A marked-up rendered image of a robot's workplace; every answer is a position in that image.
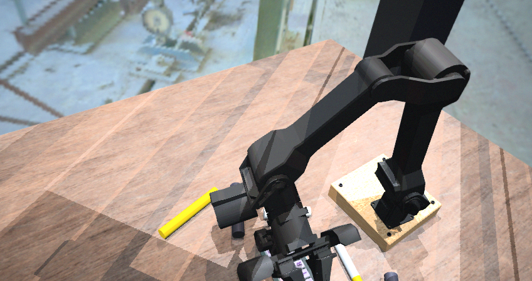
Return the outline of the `keyboard with white letter keys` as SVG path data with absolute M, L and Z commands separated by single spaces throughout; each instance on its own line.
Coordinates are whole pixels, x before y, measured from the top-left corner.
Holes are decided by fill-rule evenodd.
M 260 254 L 261 254 L 261 256 L 262 255 L 268 255 L 269 257 L 271 257 L 271 254 L 270 254 L 269 250 L 264 251 L 264 252 L 260 252 Z M 301 258 L 301 259 L 298 259 L 298 260 L 294 261 L 295 267 L 302 269 L 302 273 L 304 275 L 305 281 L 314 281 L 312 272 L 311 272 L 308 264 L 306 263 L 306 260 L 307 260 L 307 257 L 304 257 L 304 258 Z M 273 278 L 272 277 L 272 279 L 273 279 L 273 281 L 283 281 L 281 278 Z

